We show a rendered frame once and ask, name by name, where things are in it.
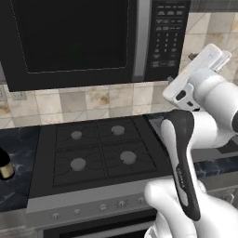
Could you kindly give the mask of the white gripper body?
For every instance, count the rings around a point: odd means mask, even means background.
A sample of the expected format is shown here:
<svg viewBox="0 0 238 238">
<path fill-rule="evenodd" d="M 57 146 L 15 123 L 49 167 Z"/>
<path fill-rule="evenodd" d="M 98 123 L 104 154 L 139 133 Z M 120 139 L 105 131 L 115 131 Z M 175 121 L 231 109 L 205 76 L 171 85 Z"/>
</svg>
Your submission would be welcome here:
<svg viewBox="0 0 238 238">
<path fill-rule="evenodd" d="M 217 73 L 230 59 L 231 52 L 221 50 L 214 44 L 208 44 L 168 85 L 163 92 L 163 97 L 172 102 L 176 95 L 187 85 L 193 73 L 201 69 L 210 69 Z"/>
</svg>

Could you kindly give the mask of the black microwave oven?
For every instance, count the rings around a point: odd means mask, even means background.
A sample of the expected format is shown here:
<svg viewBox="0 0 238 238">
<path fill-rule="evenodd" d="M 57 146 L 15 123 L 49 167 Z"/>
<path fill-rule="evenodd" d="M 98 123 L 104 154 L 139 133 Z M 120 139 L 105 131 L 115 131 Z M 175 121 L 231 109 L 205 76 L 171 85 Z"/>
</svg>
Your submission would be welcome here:
<svg viewBox="0 0 238 238">
<path fill-rule="evenodd" d="M 190 5 L 191 0 L 151 0 L 143 82 L 177 77 Z"/>
</svg>

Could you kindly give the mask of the black microwave door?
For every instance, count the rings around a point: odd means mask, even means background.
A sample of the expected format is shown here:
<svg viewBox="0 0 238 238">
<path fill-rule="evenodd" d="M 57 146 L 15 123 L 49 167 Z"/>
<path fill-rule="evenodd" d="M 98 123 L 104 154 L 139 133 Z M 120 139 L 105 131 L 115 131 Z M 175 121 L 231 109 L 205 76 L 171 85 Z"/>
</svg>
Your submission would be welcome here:
<svg viewBox="0 0 238 238">
<path fill-rule="evenodd" d="M 137 0 L 0 0 L 9 90 L 130 83 L 137 16 Z"/>
</svg>

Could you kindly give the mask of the black gas hob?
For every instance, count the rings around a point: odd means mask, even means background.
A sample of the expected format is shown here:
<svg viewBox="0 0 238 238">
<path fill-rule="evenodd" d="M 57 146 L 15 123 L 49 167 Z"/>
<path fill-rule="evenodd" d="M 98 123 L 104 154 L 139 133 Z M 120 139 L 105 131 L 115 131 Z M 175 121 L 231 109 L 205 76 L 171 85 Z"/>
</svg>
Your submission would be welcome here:
<svg viewBox="0 0 238 238">
<path fill-rule="evenodd" d="M 40 128 L 29 196 L 166 177 L 171 165 L 144 115 Z"/>
</svg>

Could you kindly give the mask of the grey drawer front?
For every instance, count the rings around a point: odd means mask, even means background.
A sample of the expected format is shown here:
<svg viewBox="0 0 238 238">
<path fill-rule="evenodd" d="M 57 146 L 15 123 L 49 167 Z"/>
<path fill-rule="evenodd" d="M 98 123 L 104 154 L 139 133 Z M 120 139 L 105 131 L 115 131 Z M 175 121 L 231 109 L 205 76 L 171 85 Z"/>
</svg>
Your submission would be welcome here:
<svg viewBox="0 0 238 238">
<path fill-rule="evenodd" d="M 238 209 L 238 178 L 201 178 L 207 193 L 224 200 Z"/>
</svg>

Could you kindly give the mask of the silver oven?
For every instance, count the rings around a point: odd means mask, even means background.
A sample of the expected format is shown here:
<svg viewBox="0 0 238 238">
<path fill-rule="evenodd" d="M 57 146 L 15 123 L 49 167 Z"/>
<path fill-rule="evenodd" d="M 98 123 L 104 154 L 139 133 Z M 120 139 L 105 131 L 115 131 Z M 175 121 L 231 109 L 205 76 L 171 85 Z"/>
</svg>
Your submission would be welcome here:
<svg viewBox="0 0 238 238">
<path fill-rule="evenodd" d="M 26 209 L 26 220 L 35 228 L 37 238 L 116 238 L 128 234 L 142 238 L 152 225 L 156 212 L 147 202 L 138 204 L 144 197 L 148 179 L 119 182 L 113 185 L 95 184 L 86 188 L 70 185 L 54 188 L 47 178 L 33 178 Z M 119 208 L 119 201 L 126 207 Z M 107 204 L 107 211 L 99 206 Z M 81 215 L 74 216 L 74 209 Z M 60 213 L 60 219 L 51 217 Z"/>
</svg>

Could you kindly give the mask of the dark bottle with gold label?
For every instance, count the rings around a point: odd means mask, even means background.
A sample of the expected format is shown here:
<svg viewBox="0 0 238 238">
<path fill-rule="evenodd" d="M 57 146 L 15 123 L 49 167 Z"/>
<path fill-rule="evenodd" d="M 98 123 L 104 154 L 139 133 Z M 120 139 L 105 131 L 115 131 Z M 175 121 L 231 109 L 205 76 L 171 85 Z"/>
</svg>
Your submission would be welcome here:
<svg viewBox="0 0 238 238">
<path fill-rule="evenodd" d="M 7 152 L 0 148 L 0 179 L 11 179 L 15 174 L 14 167 L 11 163 Z"/>
</svg>

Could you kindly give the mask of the grey wall cupboard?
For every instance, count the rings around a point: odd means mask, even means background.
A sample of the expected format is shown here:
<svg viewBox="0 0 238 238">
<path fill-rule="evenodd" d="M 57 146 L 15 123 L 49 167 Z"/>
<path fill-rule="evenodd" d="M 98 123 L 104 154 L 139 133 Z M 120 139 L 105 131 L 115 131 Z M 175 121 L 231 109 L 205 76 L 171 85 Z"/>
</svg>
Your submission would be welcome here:
<svg viewBox="0 0 238 238">
<path fill-rule="evenodd" d="M 238 12 L 238 0 L 192 0 L 190 12 Z"/>
</svg>

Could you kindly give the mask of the beige wall socket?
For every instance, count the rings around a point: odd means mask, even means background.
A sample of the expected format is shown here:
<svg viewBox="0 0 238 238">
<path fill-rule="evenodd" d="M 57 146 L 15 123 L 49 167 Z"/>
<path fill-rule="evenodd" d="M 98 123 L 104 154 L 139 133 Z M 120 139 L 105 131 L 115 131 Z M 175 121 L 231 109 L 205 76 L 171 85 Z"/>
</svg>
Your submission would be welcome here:
<svg viewBox="0 0 238 238">
<path fill-rule="evenodd" d="M 27 96 L 24 91 L 18 91 L 18 92 L 12 92 L 11 93 L 11 98 L 13 100 L 26 100 Z"/>
</svg>

